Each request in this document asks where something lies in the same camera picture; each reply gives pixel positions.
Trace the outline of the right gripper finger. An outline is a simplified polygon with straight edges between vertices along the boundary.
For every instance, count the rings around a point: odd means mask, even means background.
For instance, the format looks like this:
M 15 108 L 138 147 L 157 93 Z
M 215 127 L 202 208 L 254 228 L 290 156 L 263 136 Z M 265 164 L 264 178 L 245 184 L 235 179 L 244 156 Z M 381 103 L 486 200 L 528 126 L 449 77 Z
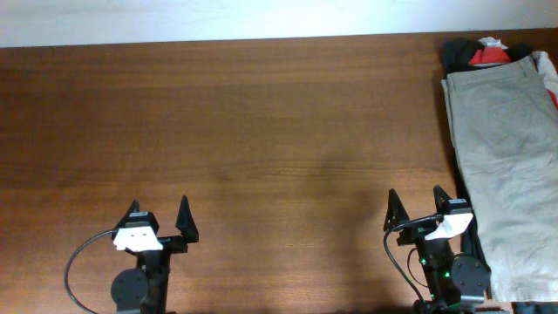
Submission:
M 436 185 L 433 188 L 434 202 L 436 206 L 436 212 L 438 214 L 449 214 L 451 211 L 450 200 L 452 197 L 440 186 Z
M 407 214 L 396 190 L 394 188 L 390 189 L 383 231 L 392 230 L 401 223 L 408 221 L 410 221 L 409 215 Z

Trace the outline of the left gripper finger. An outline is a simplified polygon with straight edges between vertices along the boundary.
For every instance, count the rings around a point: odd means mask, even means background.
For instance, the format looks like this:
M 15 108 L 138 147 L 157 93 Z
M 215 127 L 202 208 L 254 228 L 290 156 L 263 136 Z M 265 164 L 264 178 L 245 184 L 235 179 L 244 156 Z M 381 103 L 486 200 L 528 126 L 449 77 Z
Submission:
M 195 225 L 188 198 L 185 195 L 181 198 L 175 227 L 180 231 L 180 235 L 187 243 L 199 241 L 199 231 Z
M 119 220 L 119 222 L 115 225 L 114 230 L 118 230 L 124 228 L 125 225 L 130 220 L 130 214 L 137 213 L 140 211 L 140 204 L 137 200 L 133 200 L 130 208 L 126 211 L 123 217 Z

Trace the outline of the khaki shorts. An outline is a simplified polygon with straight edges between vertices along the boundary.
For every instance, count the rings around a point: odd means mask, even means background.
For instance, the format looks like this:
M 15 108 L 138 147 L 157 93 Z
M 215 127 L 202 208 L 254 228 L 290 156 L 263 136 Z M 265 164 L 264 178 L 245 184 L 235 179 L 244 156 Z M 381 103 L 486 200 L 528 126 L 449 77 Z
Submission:
M 530 57 L 442 80 L 499 302 L 557 299 L 557 110 Z

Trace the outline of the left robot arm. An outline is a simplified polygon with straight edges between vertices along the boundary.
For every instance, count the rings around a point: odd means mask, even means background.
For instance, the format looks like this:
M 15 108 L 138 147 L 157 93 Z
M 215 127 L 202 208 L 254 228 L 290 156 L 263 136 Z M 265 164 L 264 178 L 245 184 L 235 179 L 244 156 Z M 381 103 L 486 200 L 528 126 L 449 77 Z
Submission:
M 140 210 L 137 201 L 116 224 L 112 235 L 116 250 L 136 258 L 136 265 L 112 282 L 111 297 L 118 313 L 167 314 L 171 257 L 187 253 L 188 245 L 199 241 L 186 196 L 181 197 L 175 227 L 178 235 L 158 236 L 154 213 Z

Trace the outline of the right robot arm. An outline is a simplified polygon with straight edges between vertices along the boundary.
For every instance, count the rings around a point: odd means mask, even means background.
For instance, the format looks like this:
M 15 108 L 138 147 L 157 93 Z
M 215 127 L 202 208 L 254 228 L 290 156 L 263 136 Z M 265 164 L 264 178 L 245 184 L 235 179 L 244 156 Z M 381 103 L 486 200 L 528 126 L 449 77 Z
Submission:
M 491 273 L 479 258 L 455 253 L 450 240 L 465 233 L 474 214 L 465 199 L 450 197 L 440 186 L 433 188 L 436 212 L 411 219 L 395 189 L 388 192 L 384 219 L 383 246 L 387 257 L 409 284 L 418 299 L 414 313 L 474 313 L 486 300 Z M 411 245 L 424 272 L 429 299 L 419 291 L 410 271 L 405 271 L 393 256 L 388 239 L 397 234 L 397 245 Z

